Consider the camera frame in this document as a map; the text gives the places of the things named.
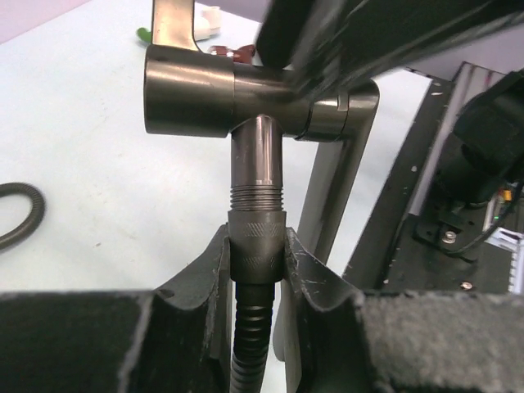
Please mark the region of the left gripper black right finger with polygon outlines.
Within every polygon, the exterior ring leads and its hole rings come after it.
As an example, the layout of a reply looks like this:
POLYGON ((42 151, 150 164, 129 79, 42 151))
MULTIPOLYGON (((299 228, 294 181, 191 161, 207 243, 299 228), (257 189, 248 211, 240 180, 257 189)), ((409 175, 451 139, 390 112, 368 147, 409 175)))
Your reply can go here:
POLYGON ((520 392, 523 299, 361 291, 287 230, 281 301, 290 392, 520 392))

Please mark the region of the dark metal faucet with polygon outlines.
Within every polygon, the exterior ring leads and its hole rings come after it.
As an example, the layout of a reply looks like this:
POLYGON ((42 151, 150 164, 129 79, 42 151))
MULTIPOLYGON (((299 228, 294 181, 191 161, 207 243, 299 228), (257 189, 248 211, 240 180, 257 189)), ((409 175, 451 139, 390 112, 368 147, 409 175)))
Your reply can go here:
POLYGON ((298 236, 326 261, 364 153, 379 103, 374 82, 323 100, 298 98, 285 73, 204 53, 194 39, 191 1, 152 5, 151 44, 144 67, 144 123, 148 133, 233 139, 233 151, 263 142, 257 115, 299 141, 318 144, 298 236))

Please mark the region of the green tap white elbow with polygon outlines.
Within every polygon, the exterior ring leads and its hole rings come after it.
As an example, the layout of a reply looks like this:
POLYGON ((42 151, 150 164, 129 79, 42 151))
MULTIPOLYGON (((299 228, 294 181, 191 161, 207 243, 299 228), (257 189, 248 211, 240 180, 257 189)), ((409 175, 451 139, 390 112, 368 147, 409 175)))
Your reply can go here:
POLYGON ((195 15, 194 6, 194 1, 154 1, 151 28, 138 28, 138 39, 194 50, 196 42, 218 36, 222 27, 220 7, 204 7, 195 15))

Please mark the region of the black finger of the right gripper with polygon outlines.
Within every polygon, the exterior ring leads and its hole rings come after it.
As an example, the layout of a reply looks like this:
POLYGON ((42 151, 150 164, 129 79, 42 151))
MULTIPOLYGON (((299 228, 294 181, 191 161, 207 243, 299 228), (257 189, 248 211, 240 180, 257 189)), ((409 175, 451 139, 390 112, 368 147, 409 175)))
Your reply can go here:
POLYGON ((297 93, 326 94, 522 22, 521 1, 273 1, 255 48, 297 93))

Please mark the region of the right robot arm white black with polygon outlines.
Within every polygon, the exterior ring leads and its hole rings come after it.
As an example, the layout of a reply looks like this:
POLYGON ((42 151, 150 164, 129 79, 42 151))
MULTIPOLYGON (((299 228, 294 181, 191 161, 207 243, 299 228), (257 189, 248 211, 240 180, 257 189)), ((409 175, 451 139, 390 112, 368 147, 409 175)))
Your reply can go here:
MULTIPOLYGON (((255 46, 263 65, 291 67, 292 89, 315 101, 522 22, 520 1, 274 1, 255 46)), ((521 179, 522 73, 472 99, 454 134, 460 159, 440 175, 452 198, 482 203, 521 179)))

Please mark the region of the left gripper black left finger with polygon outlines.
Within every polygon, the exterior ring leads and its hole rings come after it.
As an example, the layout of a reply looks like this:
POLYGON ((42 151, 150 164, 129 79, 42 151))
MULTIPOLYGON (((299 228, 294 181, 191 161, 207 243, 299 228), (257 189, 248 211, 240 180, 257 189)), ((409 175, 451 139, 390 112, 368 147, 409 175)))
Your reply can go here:
POLYGON ((225 392, 228 229, 154 290, 1 296, 4 392, 225 392))

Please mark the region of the brown tap white elbow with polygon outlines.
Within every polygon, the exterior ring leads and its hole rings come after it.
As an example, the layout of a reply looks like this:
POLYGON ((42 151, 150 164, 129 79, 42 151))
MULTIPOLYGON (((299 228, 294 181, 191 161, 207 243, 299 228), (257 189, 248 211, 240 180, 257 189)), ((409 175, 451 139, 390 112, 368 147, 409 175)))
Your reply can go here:
POLYGON ((223 45, 209 47, 207 52, 214 56, 224 56, 232 59, 236 63, 252 65, 256 50, 254 44, 241 46, 233 49, 223 45))

